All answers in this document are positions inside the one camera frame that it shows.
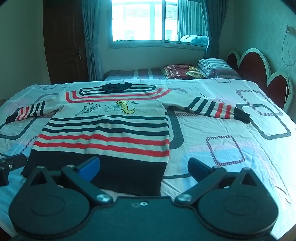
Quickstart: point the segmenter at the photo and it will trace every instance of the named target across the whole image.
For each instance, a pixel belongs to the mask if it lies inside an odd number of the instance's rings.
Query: wooden door
[[[88,81],[81,0],[47,0],[43,31],[52,84]]]

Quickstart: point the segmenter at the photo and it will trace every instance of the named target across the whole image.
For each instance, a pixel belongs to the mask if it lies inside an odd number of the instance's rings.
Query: teal curtain
[[[228,9],[228,0],[202,0],[202,9],[209,37],[204,58],[218,58],[219,38]]]
[[[82,0],[87,66],[90,81],[102,80],[103,78],[98,49],[100,2],[101,0]]]
[[[202,5],[199,2],[178,0],[177,22],[177,41],[185,35],[207,36]]]

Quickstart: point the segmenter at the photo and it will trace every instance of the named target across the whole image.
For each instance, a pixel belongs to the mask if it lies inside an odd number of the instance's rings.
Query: electrical cord
[[[290,65],[290,63],[289,63],[289,64],[286,64],[286,62],[284,61],[284,57],[283,57],[284,44],[285,44],[285,40],[286,40],[286,37],[287,37],[287,33],[288,33],[288,31],[286,31],[286,35],[285,35],[285,38],[284,38],[284,41],[283,41],[283,47],[282,47],[282,49],[281,49],[281,59],[283,60],[283,63],[284,63],[286,66],[288,66],[288,67],[292,67],[293,65],[296,64],[296,60],[295,60],[295,62],[294,62],[293,64]],[[288,40],[287,40],[287,46],[288,46],[288,54],[289,54],[289,56],[290,56]]]
[[[286,105],[286,102],[287,102],[287,94],[288,94],[288,84],[289,84],[289,79],[290,79],[290,68],[296,64],[296,60],[293,64],[291,64],[291,56],[290,56],[290,51],[289,51],[289,43],[288,43],[288,39],[287,39],[287,50],[288,50],[288,55],[289,55],[289,64],[287,64],[285,61],[284,61],[284,57],[283,57],[283,51],[284,51],[284,44],[285,44],[285,40],[286,40],[286,37],[287,37],[287,33],[288,31],[286,30],[286,34],[285,34],[285,38],[284,38],[284,41],[283,41],[283,47],[281,49],[281,59],[283,61],[283,63],[289,67],[289,71],[288,71],[288,81],[287,81],[287,85],[286,85],[286,95],[285,95],[285,101],[284,101],[284,106]]]

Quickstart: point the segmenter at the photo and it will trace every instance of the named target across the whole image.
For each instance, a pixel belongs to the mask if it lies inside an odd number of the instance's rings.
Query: sweater cuff
[[[17,115],[18,115],[18,112],[16,112],[16,113],[12,114],[11,116],[7,117],[4,124],[6,125],[6,124],[9,124],[11,122],[14,122],[15,119],[17,118]]]
[[[250,114],[248,114],[236,107],[234,108],[233,116],[236,120],[242,121],[247,124],[250,123]]]

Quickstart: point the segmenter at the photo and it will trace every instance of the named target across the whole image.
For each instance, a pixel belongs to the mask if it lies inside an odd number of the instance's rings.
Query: patterned bedsheet
[[[296,223],[296,125],[252,82],[230,79],[202,80],[115,80],[60,85],[33,85],[0,107],[0,123],[17,108],[45,100],[61,92],[106,83],[155,84],[234,105],[251,116],[251,123],[216,119],[169,109],[170,159],[163,177],[161,195],[175,197],[196,184],[188,174],[187,162],[195,157],[209,166],[221,165],[228,171],[252,168],[279,207],[272,234],[280,238]],[[0,158],[17,153],[27,157],[51,116],[0,126]],[[8,217],[13,197],[24,183],[22,169],[9,175],[10,185],[0,188],[0,227],[8,234],[15,230]],[[113,197],[118,194],[107,191]]]

